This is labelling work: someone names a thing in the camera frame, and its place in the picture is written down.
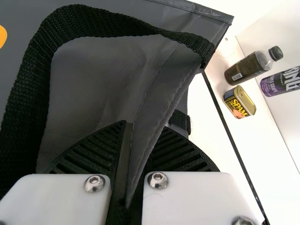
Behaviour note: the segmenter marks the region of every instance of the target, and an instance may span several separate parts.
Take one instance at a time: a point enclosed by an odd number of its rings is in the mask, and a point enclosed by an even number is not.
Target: black edge
[[[249,184],[249,186],[250,186],[250,188],[251,188],[251,190],[252,190],[252,193],[253,193],[253,195],[254,195],[254,197],[255,197],[255,199],[256,199],[256,202],[257,202],[257,204],[258,204],[258,206],[259,206],[259,208],[260,208],[260,210],[261,210],[261,212],[262,212],[262,215],[263,215],[264,218],[265,218],[266,225],[270,225],[269,220],[268,220],[268,218],[267,218],[267,215],[266,215],[266,213],[264,212],[263,205],[262,205],[261,201],[259,200],[259,197],[258,197],[257,192],[256,192],[256,190],[255,190],[255,188],[254,188],[254,185],[253,185],[253,183],[252,183],[252,181],[251,181],[251,179],[250,179],[250,176],[249,176],[249,174],[248,174],[248,172],[247,172],[247,169],[246,169],[246,167],[245,167],[245,164],[244,164],[244,162],[243,162],[243,160],[242,160],[242,158],[241,158],[241,156],[240,156],[240,153],[239,153],[239,151],[238,151],[238,148],[237,148],[236,145],[235,145],[235,142],[234,142],[234,140],[233,140],[233,137],[232,137],[232,135],[231,135],[231,133],[230,133],[230,130],[229,130],[229,128],[228,128],[228,125],[227,125],[227,123],[226,123],[226,121],[225,121],[225,119],[224,119],[224,116],[223,116],[223,114],[222,114],[221,108],[220,108],[219,103],[218,103],[218,101],[217,101],[217,99],[216,99],[216,96],[215,96],[215,94],[214,94],[214,92],[213,92],[213,90],[212,90],[212,88],[211,88],[211,85],[210,85],[210,82],[209,82],[209,80],[208,80],[208,78],[207,78],[207,75],[206,75],[206,73],[205,73],[204,71],[202,72],[202,75],[203,75],[203,78],[204,78],[205,83],[206,83],[206,85],[207,85],[207,88],[208,88],[208,90],[210,91],[211,98],[212,98],[212,100],[213,100],[213,102],[214,102],[214,104],[215,104],[215,106],[216,106],[217,112],[218,112],[218,114],[219,114],[219,116],[220,116],[220,119],[221,119],[221,121],[222,121],[222,123],[223,123],[223,126],[224,126],[225,131],[226,131],[226,133],[227,133],[227,135],[228,135],[228,138],[229,138],[229,140],[230,140],[230,142],[231,142],[231,145],[232,145],[232,147],[233,147],[233,149],[234,149],[235,155],[236,155],[236,157],[238,158],[238,161],[239,161],[239,163],[240,163],[240,166],[242,167],[242,170],[243,170],[243,172],[244,172],[244,174],[245,174],[245,177],[246,177],[246,179],[247,179],[247,181],[248,181],[248,184]]]

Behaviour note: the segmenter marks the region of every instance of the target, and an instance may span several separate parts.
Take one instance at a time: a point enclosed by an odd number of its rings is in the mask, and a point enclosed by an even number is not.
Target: spam can
[[[223,102],[237,119],[254,115],[256,112],[255,104],[239,85],[225,92]]]

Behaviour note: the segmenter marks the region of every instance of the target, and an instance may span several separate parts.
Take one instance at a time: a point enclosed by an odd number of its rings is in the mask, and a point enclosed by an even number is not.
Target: black nylon strap
[[[191,134],[191,119],[188,115],[183,113],[182,111],[175,109],[172,116],[170,117],[169,124],[174,124],[185,131],[187,131],[188,135]]]
[[[35,172],[49,105],[51,61],[64,43],[80,37],[160,34],[185,44],[207,63],[214,45],[201,36],[154,27],[130,16],[85,5],[56,9],[41,23],[25,51],[0,131],[0,198],[22,176]]]

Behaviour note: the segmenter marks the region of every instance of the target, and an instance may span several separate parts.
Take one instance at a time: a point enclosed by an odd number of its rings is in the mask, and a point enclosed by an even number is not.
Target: gray fabric bag
[[[0,4],[0,22],[8,33],[0,49],[0,120],[28,43],[57,8],[84,4],[128,15],[164,30],[202,36],[214,50],[233,20],[185,0],[5,0]],[[131,201],[165,124],[176,108],[187,114],[188,86],[209,60],[165,37],[80,37],[55,52],[37,173],[84,137],[126,120],[132,124],[127,179],[127,201]]]

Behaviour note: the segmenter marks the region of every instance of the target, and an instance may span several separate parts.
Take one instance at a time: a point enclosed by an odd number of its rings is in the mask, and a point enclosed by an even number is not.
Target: purple label
[[[265,96],[271,97],[300,89],[300,66],[262,79],[260,83]]]

